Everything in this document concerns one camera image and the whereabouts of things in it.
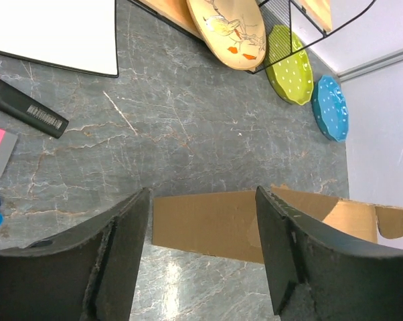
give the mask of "wall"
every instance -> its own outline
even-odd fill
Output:
[[[403,207],[403,62],[344,82],[351,199]],[[403,248],[403,238],[379,243]]]
[[[360,13],[371,0],[331,0],[333,28]],[[293,30],[305,42],[320,33],[296,10]],[[335,35],[312,47],[336,73],[403,49],[403,0],[377,0],[373,7]]]

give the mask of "cardboard box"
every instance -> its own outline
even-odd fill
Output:
[[[354,237],[403,237],[403,209],[272,187],[288,204]],[[153,244],[263,263],[255,191],[154,199]]]

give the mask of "green bowl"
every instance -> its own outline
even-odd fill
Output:
[[[268,36],[268,54],[264,65],[268,66],[289,55],[289,28],[275,25]],[[293,50],[302,48],[300,39],[293,33]],[[304,105],[310,101],[313,93],[313,72],[309,56],[305,50],[266,68],[271,86],[276,93],[291,104]]]

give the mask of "blue bowl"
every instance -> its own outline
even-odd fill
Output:
[[[344,142],[349,132],[349,112],[339,84],[331,76],[322,76],[311,98],[313,113],[321,132],[335,142]]]

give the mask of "gray marbled surface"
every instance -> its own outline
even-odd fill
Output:
[[[0,180],[0,249],[69,228],[141,187],[154,196],[268,187],[346,197],[345,145],[255,76],[118,0],[120,77],[0,56],[0,78],[70,119],[59,140],[0,113],[19,135]],[[329,70],[313,57],[315,78]],[[152,246],[131,320],[272,320],[263,265]]]

